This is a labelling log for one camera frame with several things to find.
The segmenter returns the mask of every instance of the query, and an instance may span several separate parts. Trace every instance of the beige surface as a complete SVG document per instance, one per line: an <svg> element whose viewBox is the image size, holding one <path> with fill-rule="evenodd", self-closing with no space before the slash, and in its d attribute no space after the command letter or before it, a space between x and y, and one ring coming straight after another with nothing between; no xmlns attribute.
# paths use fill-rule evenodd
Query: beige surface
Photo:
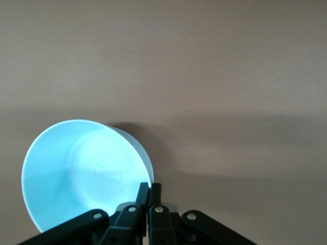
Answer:
<svg viewBox="0 0 327 245"><path fill-rule="evenodd" d="M20 171L48 126L133 134L163 200L259 244L327 240L325 1L1 1L0 243L37 230Z"/></svg>

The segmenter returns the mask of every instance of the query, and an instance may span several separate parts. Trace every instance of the table surface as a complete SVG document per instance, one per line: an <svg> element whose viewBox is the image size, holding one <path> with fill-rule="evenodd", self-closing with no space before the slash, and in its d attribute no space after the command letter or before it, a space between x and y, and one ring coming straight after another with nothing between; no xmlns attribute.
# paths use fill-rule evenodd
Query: table surface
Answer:
<svg viewBox="0 0 327 245"><path fill-rule="evenodd" d="M327 240L326 1L1 1L0 241L38 234L31 142L83 118L135 136L181 213L258 244Z"/></svg>

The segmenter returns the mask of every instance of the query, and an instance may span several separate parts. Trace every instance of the silver screw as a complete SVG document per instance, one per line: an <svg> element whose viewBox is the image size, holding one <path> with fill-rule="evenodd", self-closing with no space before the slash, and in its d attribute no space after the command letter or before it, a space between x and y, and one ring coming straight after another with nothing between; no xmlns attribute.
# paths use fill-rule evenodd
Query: silver screw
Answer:
<svg viewBox="0 0 327 245"><path fill-rule="evenodd" d="M189 214L187 215L187 217L188 217L188 219L191 220L191 221L196 220L196 215L195 215L194 213L189 213Z"/></svg>
<svg viewBox="0 0 327 245"><path fill-rule="evenodd" d="M93 218L94 218L94 219L97 219L97 218L101 218L101 216L102 216L101 213L95 213L95 214L93 215Z"/></svg>
<svg viewBox="0 0 327 245"><path fill-rule="evenodd" d="M135 211L136 211L136 208L135 208L135 207L130 207L130 208L128 209L128 212L130 212L130 213L135 212Z"/></svg>
<svg viewBox="0 0 327 245"><path fill-rule="evenodd" d="M156 211L157 213L162 213L164 211L164 208L159 206L159 207L156 207L154 209L154 211Z"/></svg>

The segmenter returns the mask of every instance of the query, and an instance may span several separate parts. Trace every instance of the black metal bracket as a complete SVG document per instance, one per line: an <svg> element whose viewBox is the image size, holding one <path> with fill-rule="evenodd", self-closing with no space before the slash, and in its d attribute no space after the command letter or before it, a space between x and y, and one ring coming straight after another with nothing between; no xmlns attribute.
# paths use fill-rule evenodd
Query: black metal bracket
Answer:
<svg viewBox="0 0 327 245"><path fill-rule="evenodd" d="M141 183L136 201L117 207L114 215L100 209L86 212L19 245L255 245L237 232L191 210L180 216L161 203L161 184Z"/></svg>

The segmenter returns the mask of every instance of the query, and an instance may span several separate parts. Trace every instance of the light blue cup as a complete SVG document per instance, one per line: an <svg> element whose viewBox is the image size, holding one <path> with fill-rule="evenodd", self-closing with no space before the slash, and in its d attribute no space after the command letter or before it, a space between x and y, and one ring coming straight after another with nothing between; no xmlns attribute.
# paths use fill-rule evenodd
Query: light blue cup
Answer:
<svg viewBox="0 0 327 245"><path fill-rule="evenodd" d="M134 202L139 184L154 181L150 158L128 133L88 120L68 120L43 131L22 168L27 210L44 232L91 209L109 215Z"/></svg>

